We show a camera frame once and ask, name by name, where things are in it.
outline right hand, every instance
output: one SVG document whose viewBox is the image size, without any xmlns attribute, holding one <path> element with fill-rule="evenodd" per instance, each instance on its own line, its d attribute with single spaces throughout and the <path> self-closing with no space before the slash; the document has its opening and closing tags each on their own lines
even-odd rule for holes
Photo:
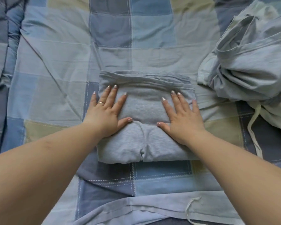
<svg viewBox="0 0 281 225">
<path fill-rule="evenodd" d="M 193 110 L 191 110 L 188 102 L 181 93 L 176 94 L 172 91 L 171 96 L 176 112 L 167 100 L 162 99 L 162 104 L 171 123 L 168 125 L 163 122 L 158 122 L 157 126 L 178 143 L 189 146 L 189 141 L 191 139 L 207 132 L 204 128 L 198 104 L 193 100 Z"/>
</svg>

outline forearm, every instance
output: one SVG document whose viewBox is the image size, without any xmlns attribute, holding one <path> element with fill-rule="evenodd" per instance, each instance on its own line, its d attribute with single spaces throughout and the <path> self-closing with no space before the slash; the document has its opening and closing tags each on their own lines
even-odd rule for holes
<svg viewBox="0 0 281 225">
<path fill-rule="evenodd" d="M 280 168 L 207 132 L 188 146 L 246 224 L 281 224 Z"/>
<path fill-rule="evenodd" d="M 1 154 L 0 224 L 41 223 L 97 142 L 81 124 Z"/>
</svg>

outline folded sweatshirt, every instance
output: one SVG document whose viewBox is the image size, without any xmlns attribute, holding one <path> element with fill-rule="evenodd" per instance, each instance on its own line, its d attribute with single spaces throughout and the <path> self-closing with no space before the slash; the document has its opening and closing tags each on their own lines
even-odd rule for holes
<svg viewBox="0 0 281 225">
<path fill-rule="evenodd" d="M 191 105 L 195 90 L 190 78 L 168 72 L 102 71 L 99 95 L 108 85 L 115 84 L 118 85 L 116 101 L 125 92 L 128 94 L 119 119 L 131 117 L 133 122 L 99 142 L 97 149 L 100 162 L 125 164 L 141 160 L 197 159 L 186 146 L 178 144 L 156 126 L 159 121 L 170 123 L 161 98 L 164 97 L 173 106 L 171 90 L 180 92 Z"/>
</svg>

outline left hand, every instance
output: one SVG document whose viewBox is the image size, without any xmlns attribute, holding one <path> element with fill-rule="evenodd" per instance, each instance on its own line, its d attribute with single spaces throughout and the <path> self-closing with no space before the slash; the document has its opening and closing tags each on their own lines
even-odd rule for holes
<svg viewBox="0 0 281 225">
<path fill-rule="evenodd" d="M 95 92 L 90 100 L 90 106 L 87 110 L 83 124 L 93 128 L 100 140 L 115 134 L 129 122 L 132 122 L 132 118 L 130 117 L 118 120 L 118 114 L 126 101 L 127 94 L 122 95 L 114 104 L 117 89 L 117 85 L 112 89 L 108 86 L 101 95 L 98 103 L 96 101 Z"/>
</svg>

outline plaid bedsheet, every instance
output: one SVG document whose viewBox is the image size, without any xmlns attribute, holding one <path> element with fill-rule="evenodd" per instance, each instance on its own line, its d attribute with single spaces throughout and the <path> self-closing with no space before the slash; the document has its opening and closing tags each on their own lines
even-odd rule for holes
<svg viewBox="0 0 281 225">
<path fill-rule="evenodd" d="M 202 60 L 252 1 L 28 0 L 1 151 L 81 123 L 100 71 L 134 70 L 189 76 L 206 129 L 255 153 L 247 132 L 254 111 L 196 84 Z M 281 0 L 262 1 L 281 12 Z M 264 158 L 281 167 L 281 130 L 259 117 L 253 131 Z M 104 164 L 94 151 L 78 174 L 76 218 L 87 213 L 79 207 L 92 204 L 86 194 L 92 186 L 119 194 L 110 200 L 221 189 L 200 161 Z"/>
</svg>

